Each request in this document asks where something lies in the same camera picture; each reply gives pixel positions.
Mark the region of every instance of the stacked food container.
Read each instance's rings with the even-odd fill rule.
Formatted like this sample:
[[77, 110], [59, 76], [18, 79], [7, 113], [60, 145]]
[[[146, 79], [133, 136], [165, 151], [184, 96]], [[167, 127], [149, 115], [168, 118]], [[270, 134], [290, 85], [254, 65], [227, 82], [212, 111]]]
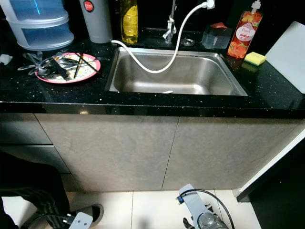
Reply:
[[60, 49], [72, 43], [62, 0], [0, 0], [18, 45], [27, 50]]

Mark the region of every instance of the utensil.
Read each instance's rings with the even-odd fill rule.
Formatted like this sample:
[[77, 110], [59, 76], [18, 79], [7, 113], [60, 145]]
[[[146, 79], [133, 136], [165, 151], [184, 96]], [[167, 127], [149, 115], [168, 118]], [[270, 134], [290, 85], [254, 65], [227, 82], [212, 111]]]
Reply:
[[77, 68], [77, 65], [80, 66], [80, 67], [87, 66], [86, 63], [80, 63], [80, 64], [66, 64], [66, 65], [64, 65], [62, 68], [64, 68], [65, 70], [71, 70], [71, 69], [73, 69], [73, 68]]
[[[94, 61], [101, 61], [103, 58], [98, 56], [96, 57], [93, 61], [88, 61], [88, 63], [94, 62]], [[65, 64], [65, 65], [78, 65], [78, 61], [70, 59], [70, 58], [61, 58], [60, 60], [58, 60], [59, 64]]]
[[39, 61], [42, 61], [42, 51], [38, 51], [37, 56], [38, 56]]
[[44, 68], [39, 68], [36, 73], [38, 76], [48, 76], [56, 72], [56, 68], [54, 66], [47, 66]]
[[33, 56], [31, 55], [31, 53], [24, 53], [24, 54], [22, 54], [22, 56], [23, 56], [25, 59], [28, 59], [28, 60], [32, 61], [32, 62], [36, 65], [37, 61], [33, 58]]
[[62, 52], [58, 52], [54, 56], [48, 57], [48, 58], [46, 58], [46, 59], [44, 59], [40, 62], [37, 62], [36, 64], [39, 65], [39, 66], [44, 65], [46, 63], [49, 63], [54, 58], [58, 58], [56, 61], [59, 61], [62, 58], [62, 56], [61, 56], [62, 54], [63, 54]]
[[29, 71], [28, 75], [33, 75], [38, 68], [33, 68], [32, 70]]
[[63, 69], [56, 60], [52, 59], [50, 61], [51, 65], [54, 66], [56, 68], [56, 70], [58, 71], [58, 73], [65, 79], [67, 80], [69, 78], [67, 71], [65, 69]]
[[77, 76], [78, 70], [80, 68], [81, 59], [82, 59], [82, 56], [84, 54], [84, 48], [85, 48], [85, 43], [82, 45], [81, 55], [80, 55], [80, 58], [78, 60], [77, 67], [76, 67], [73, 79], [75, 79], [75, 77]]
[[17, 70], [18, 71], [22, 71], [22, 70], [26, 70], [26, 69], [34, 68], [34, 67], [36, 67], [36, 65], [32, 64], [32, 65], [28, 65], [28, 66], [23, 66], [23, 67], [17, 68]]
[[36, 62], [40, 61], [39, 57], [38, 57], [36, 54], [29, 53], [29, 55], [30, 55], [34, 60], [36, 60]]
[[92, 65], [90, 65], [87, 61], [85, 61], [81, 55], [79, 55], [78, 53], [75, 52], [75, 55], [77, 55], [78, 57], [80, 57], [82, 59], [82, 61], [84, 61], [92, 70], [94, 70], [97, 74], [100, 74], [99, 71], [97, 71], [95, 68], [92, 67]]

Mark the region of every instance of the black countertop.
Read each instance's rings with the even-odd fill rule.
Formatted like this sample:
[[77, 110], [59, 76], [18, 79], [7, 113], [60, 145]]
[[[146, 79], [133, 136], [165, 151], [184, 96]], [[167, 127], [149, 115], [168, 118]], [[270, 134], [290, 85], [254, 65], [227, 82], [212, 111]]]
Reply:
[[[160, 30], [141, 30], [139, 42], [132, 47], [173, 50], [174, 46], [165, 44], [162, 33]], [[194, 47], [179, 50], [222, 54], [248, 96], [105, 91], [117, 46], [95, 44], [89, 39], [76, 41], [67, 49], [79, 52], [85, 43], [85, 53], [103, 57], [101, 74], [70, 85], [46, 83], [28, 76], [27, 71], [17, 71], [18, 67], [30, 64], [22, 57], [22, 53], [28, 51], [18, 47], [8, 36], [2, 39], [1, 48], [5, 43], [6, 54], [14, 58], [6, 66], [1, 64], [0, 112], [305, 118], [305, 96], [268, 62], [255, 67], [226, 56], [223, 51], [206, 50], [199, 43], [202, 37], [199, 33], [190, 32], [185, 36], [198, 42]], [[44, 55], [51, 56], [55, 52], [44, 52]]]

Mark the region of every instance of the plate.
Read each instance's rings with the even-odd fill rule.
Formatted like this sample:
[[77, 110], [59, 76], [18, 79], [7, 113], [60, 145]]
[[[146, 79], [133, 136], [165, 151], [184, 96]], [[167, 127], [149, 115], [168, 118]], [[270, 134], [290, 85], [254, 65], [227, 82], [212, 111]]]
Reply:
[[[61, 56], [64, 56], [65, 58], [69, 58], [72, 60], [79, 60], [79, 56], [76, 55], [73, 52], [67, 52], [62, 54]], [[89, 64], [95, 68], [97, 71], [99, 71], [101, 69], [101, 63], [100, 61], [94, 61], [95, 57], [91, 56], [89, 54], [83, 54], [83, 59], [87, 62], [90, 62]], [[73, 79], [74, 74], [75, 74], [76, 69], [73, 70], [67, 70], [68, 76], [71, 78], [70, 80], [65, 80], [61, 75], [59, 74], [53, 74], [51, 77], [52, 78], [45, 78], [45, 77], [41, 77], [38, 76], [37, 73], [35, 73], [35, 75], [37, 76], [37, 78], [39, 78], [42, 81], [48, 82], [48, 83], [60, 83], [60, 84], [65, 84], [65, 83], [75, 83], [75, 82], [79, 82], [79, 81], [83, 81], [83, 80], [87, 80], [91, 77], [93, 77], [96, 72], [89, 67], [88, 65], [85, 66], [81, 66], [78, 69], [78, 73], [75, 77], [75, 79]]]

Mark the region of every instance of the chopsticks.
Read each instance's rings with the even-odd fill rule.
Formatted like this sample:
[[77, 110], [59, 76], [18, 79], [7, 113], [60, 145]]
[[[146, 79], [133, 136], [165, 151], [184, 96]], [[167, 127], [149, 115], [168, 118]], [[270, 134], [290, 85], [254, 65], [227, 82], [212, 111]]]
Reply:
[[89, 64], [87, 61], [85, 61], [84, 58], [80, 54], [75, 52], [75, 55], [77, 55], [83, 62], [85, 62], [89, 67], [91, 67], [97, 74], [100, 74], [99, 71], [97, 71], [95, 68], [92, 67], [91, 64]]
[[75, 77], [77, 76], [78, 70], [80, 69], [80, 63], [81, 63], [81, 60], [83, 59], [82, 56], [84, 54], [84, 48], [85, 48], [85, 43], [82, 45], [81, 55], [79, 56], [80, 58], [78, 60], [77, 67], [76, 67], [73, 79], [75, 79]]

